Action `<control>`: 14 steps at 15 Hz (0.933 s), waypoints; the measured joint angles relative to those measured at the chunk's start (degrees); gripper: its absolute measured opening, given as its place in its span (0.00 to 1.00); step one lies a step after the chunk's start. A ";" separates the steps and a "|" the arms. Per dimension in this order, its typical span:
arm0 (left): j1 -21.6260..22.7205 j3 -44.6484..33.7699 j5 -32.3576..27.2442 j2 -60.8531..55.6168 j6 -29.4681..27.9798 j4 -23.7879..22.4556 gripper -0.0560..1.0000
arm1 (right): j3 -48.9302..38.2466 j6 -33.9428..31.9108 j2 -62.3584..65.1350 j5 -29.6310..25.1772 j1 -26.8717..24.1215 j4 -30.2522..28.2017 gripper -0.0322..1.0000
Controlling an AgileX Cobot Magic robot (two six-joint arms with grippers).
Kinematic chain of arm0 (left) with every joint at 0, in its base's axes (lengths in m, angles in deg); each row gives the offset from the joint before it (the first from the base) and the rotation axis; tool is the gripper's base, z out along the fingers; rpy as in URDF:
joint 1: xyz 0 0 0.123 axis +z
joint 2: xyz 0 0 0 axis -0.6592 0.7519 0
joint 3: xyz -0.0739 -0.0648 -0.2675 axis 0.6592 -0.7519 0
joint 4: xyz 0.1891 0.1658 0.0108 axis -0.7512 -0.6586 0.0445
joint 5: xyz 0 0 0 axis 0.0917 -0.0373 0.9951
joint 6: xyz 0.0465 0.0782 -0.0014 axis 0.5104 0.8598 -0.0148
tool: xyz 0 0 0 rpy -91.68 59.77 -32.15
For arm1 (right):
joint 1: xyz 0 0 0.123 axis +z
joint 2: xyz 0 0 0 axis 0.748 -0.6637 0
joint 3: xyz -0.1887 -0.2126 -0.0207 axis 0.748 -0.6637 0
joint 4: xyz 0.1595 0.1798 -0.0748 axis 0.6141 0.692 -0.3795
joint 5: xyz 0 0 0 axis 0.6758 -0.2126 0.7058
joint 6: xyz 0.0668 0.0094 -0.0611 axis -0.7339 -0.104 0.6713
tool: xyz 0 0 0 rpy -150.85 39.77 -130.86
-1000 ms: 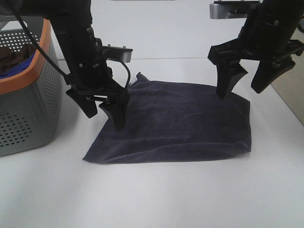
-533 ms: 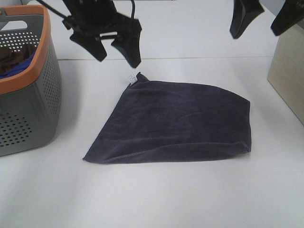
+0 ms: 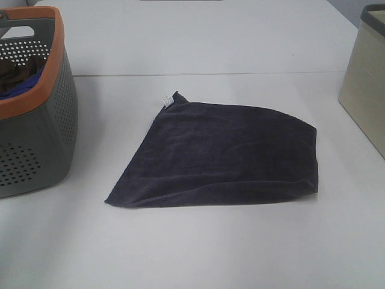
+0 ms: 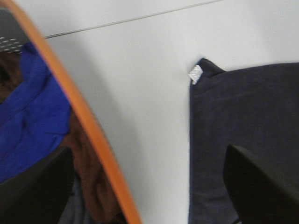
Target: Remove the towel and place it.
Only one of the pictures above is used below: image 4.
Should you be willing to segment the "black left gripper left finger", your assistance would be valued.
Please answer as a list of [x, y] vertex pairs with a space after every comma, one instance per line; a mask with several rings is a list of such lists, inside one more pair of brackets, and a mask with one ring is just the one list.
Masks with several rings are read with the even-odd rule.
[[0, 185], [2, 224], [56, 224], [72, 192], [73, 156], [68, 147]]

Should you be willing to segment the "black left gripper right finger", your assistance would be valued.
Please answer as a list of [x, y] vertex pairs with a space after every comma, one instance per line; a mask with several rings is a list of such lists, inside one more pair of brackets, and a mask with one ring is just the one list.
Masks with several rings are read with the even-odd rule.
[[299, 184], [249, 150], [227, 147], [223, 180], [243, 224], [297, 224]]

